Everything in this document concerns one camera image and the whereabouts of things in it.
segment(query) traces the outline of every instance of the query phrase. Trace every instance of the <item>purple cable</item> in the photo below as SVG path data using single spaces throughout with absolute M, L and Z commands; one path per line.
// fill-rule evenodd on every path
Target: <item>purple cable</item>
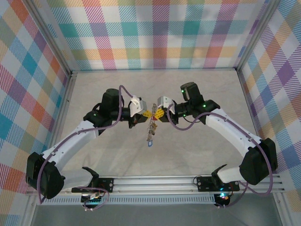
M 107 195 L 108 195 L 108 197 L 106 198 L 106 200 L 102 204 L 100 204 L 100 205 L 98 205 L 98 206 L 96 206 L 94 208 L 88 208 L 86 206 L 87 201 L 85 201 L 84 202 L 84 208 L 85 208 L 85 210 L 91 210 L 92 211 L 92 210 L 99 209 L 99 208 L 101 208 L 104 204 L 106 204 L 109 201 L 110 194 L 109 194 L 109 192 L 107 190 L 105 190 L 103 188 L 98 188 L 98 187 L 77 187 L 77 188 L 79 188 L 79 189 L 86 189 L 86 190 L 99 190 L 99 191 L 106 192 Z
M 193 122 L 192 122 L 188 127 L 186 127 L 186 128 L 179 128 L 179 127 L 177 127 L 176 125 L 173 124 L 173 122 L 172 122 L 172 120 L 171 120 L 171 118 L 170 118 L 170 115 L 169 115 L 170 108 L 171 108 L 172 106 L 173 106 L 173 104 L 171 104 L 171 105 L 167 108 L 167 118 L 168 118 L 169 122 L 172 124 L 172 126 L 175 127 L 176 129 L 180 130 L 180 131 L 186 131 L 186 130 L 189 130 L 189 129 L 193 126 L 193 124 L 196 123 L 196 121 L 197 121 L 200 117 L 202 117 L 202 116 L 204 116 L 204 115 L 213 115 L 213 116 L 216 116 L 216 117 L 221 118 L 221 119 L 224 120 L 224 121 L 227 121 L 227 122 L 230 123 L 233 127 L 235 127 L 239 132 L 241 132 L 243 135 L 245 135 L 249 140 L 251 140 L 252 143 L 255 144 L 255 145 L 259 148 L 259 150 L 260 150 L 260 152 L 262 153 L 262 155 L 263 155 L 263 157 L 264 157 L 264 160 L 265 160 L 265 162 L 266 162 L 266 164 L 267 164 L 267 166 L 268 166 L 268 170 L 269 170 L 269 188 L 268 188 L 268 190 L 267 190 L 265 193 L 259 193 L 259 192 L 256 192 L 255 190 L 251 189 L 251 188 L 248 186 L 248 183 L 247 183 L 246 185 L 243 184 L 241 181 L 239 181 L 239 183 L 240 183 L 242 186 L 244 186 L 244 187 L 250 189 L 250 191 L 252 191 L 253 193 L 255 193 L 255 194 L 257 194 L 257 195 L 259 195 L 259 196 L 261 196 L 261 197 L 264 197 L 264 196 L 267 196 L 267 195 L 270 194 L 270 192 L 272 191 L 272 188 L 273 188 L 273 174 L 272 174 L 272 168 L 271 168 L 271 165 L 270 165 L 269 160 L 268 160 L 268 157 L 267 157 L 267 155 L 265 154 L 265 152 L 264 152 L 264 150 L 262 149 L 262 147 L 260 147 L 260 145 L 259 145 L 259 144 L 258 144 L 258 143 L 257 143 L 257 142 L 256 142 L 256 141 L 248 134 L 248 133 L 246 133 L 243 129 L 241 129 L 238 125 L 236 125 L 236 124 L 235 124 L 234 122 L 232 122 L 231 120 L 228 120 L 226 117 L 224 117 L 224 116 L 222 116 L 222 115 L 220 115 L 220 114 L 217 114 L 217 113 L 213 113 L 213 112 L 205 112 L 205 113 L 199 114 L 199 115 L 195 118 L 195 120 L 193 120 Z
M 39 170 L 39 174 L 38 174 L 38 181 L 37 181 L 37 192 L 38 192 L 38 197 L 39 197 L 39 201 L 40 201 L 40 204 L 42 204 L 45 200 L 45 197 L 43 199 L 41 199 L 41 188 L 40 188 L 40 184 L 41 184 L 41 178 L 42 178 L 42 172 L 44 170 L 44 167 L 46 165 L 46 163 L 49 161 L 49 159 L 54 156 L 53 154 L 55 154 L 58 149 L 64 144 L 66 143 L 71 137 L 73 137 L 74 135 L 78 135 L 82 132 L 88 132 L 88 131 L 93 131 L 93 130 L 103 130 L 103 129 L 109 129 L 109 128 L 112 128 L 113 126 L 115 126 L 119 121 L 120 121 L 120 118 L 121 118 L 121 113 L 122 113 L 122 98 L 121 98 L 121 89 L 123 89 L 131 98 L 133 97 L 128 91 L 127 89 L 123 86 L 123 85 L 120 85 L 119 86 L 119 112 L 118 112 L 118 118 L 116 119 L 116 121 L 110 125 L 110 126 L 105 126 L 105 127 L 98 127 L 98 128 L 91 128 L 91 129 L 83 129 L 83 130 L 80 130 L 78 132 L 74 132 L 72 134 L 70 134 L 67 138 L 65 138 L 61 143 L 59 143 L 55 149 L 53 150 L 53 152 L 45 159 L 45 161 L 43 162 L 40 170 Z

